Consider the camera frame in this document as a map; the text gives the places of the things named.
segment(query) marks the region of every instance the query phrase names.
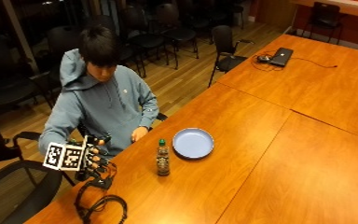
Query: laptop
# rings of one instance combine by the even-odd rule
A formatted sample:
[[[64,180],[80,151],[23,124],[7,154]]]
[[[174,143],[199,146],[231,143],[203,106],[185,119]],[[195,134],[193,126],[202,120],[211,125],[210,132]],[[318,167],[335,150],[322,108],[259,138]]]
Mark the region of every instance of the laptop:
[[[287,65],[291,54],[291,49],[279,48],[270,60],[270,64],[284,67]]]

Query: bottle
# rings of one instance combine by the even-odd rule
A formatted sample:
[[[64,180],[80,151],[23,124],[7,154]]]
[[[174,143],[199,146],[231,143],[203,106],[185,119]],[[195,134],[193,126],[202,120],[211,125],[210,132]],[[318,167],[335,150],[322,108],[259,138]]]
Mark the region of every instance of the bottle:
[[[157,174],[169,175],[169,146],[165,145],[165,140],[158,141],[157,148]]]

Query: blue plate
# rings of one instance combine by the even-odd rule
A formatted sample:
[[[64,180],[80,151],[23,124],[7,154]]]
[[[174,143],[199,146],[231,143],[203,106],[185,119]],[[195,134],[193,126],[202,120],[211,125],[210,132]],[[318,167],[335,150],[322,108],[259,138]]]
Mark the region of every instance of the blue plate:
[[[187,128],[181,130],[173,140],[175,152],[186,159],[206,157],[214,148],[213,136],[203,130]]]

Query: bottle cap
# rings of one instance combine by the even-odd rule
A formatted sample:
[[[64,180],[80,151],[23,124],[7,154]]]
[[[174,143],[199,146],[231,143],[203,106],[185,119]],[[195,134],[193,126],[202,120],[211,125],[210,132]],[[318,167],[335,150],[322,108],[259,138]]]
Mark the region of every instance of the bottle cap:
[[[163,140],[163,139],[161,139],[161,140],[158,141],[158,145],[159,145],[161,147],[165,146],[165,140]]]

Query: hoodie sleeve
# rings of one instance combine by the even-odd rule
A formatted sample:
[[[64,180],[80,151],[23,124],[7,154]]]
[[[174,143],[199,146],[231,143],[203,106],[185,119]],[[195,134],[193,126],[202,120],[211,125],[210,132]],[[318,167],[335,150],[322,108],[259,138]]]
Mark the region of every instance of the hoodie sleeve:
[[[139,91],[139,105],[141,105],[139,126],[149,128],[155,120],[159,110],[155,95],[150,91],[150,88],[142,81],[142,79],[139,77],[138,79],[139,79],[138,91]]]
[[[58,95],[39,139],[39,149],[42,155],[46,154],[46,147],[50,142],[58,144],[66,142],[81,118],[81,106],[76,94],[72,91],[62,92]]]

